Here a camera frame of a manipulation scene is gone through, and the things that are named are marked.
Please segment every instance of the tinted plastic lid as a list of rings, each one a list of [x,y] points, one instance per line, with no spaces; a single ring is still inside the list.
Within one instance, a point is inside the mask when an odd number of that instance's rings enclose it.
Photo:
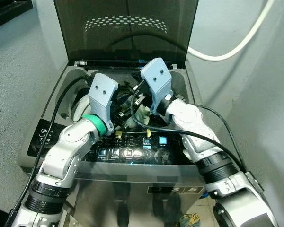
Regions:
[[[197,0],[55,0],[69,61],[149,61],[182,68]]]

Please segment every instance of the label sticker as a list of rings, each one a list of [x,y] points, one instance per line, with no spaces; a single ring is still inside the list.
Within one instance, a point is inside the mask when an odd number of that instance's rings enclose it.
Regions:
[[[147,137],[150,137],[150,136],[151,136],[151,130],[147,129]]]
[[[148,194],[199,194],[204,187],[148,187]]]

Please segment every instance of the control panel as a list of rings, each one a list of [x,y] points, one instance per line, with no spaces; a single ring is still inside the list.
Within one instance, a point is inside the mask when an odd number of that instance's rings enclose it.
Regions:
[[[27,154],[36,156],[43,141],[45,130],[49,122],[40,119],[31,140]],[[43,157],[59,138],[63,125],[54,124],[51,136],[45,144]],[[183,154],[181,137],[177,134],[151,132],[148,137],[146,131],[123,132],[121,138],[115,134],[102,137],[95,143],[85,156],[88,162],[109,162],[127,164],[156,164],[156,165],[191,165]]]

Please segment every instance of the green ring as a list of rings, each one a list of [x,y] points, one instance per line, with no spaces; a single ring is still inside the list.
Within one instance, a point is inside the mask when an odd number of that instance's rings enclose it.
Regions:
[[[83,115],[83,118],[86,118],[90,120],[95,127],[99,130],[100,136],[103,136],[106,133],[106,126],[103,124],[103,122],[95,115]]]

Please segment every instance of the white wall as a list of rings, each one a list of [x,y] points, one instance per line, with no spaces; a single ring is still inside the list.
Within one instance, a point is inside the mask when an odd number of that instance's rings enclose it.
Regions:
[[[227,121],[284,227],[284,15]],[[220,136],[224,141],[229,138],[225,131]]]
[[[17,152],[60,67],[48,50],[36,8],[0,27],[0,209],[4,211],[12,208],[27,181],[17,166]]]
[[[190,46],[218,56],[228,53],[246,36],[266,0],[200,0]],[[275,0],[259,32],[242,52],[221,62],[208,62],[188,55],[204,105],[226,117],[245,82],[263,57],[284,13],[284,0]],[[209,115],[214,129],[221,124]]]

